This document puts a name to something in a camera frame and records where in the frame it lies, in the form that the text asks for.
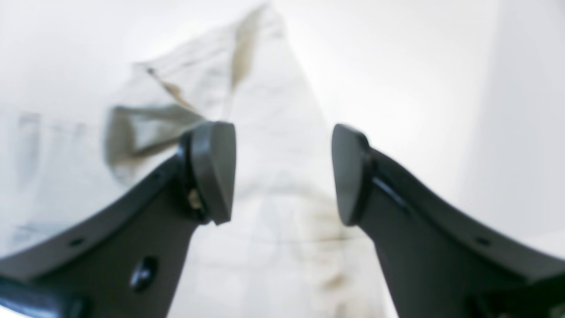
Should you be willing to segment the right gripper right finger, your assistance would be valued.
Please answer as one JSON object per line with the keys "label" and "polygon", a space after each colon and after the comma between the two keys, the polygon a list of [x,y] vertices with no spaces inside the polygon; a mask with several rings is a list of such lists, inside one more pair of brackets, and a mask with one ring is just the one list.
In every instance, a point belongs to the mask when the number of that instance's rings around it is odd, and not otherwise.
{"label": "right gripper right finger", "polygon": [[337,124],[331,160],[345,226],[369,236],[400,318],[562,318],[564,261],[465,215]]}

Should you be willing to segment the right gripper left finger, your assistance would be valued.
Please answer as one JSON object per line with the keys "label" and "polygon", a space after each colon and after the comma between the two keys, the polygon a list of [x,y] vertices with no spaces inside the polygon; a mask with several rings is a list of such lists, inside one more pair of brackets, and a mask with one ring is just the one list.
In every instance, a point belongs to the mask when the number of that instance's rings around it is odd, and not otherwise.
{"label": "right gripper left finger", "polygon": [[192,234],[229,222],[236,131],[204,121],[175,155],[76,226],[1,259],[1,307],[26,318],[165,318]]}

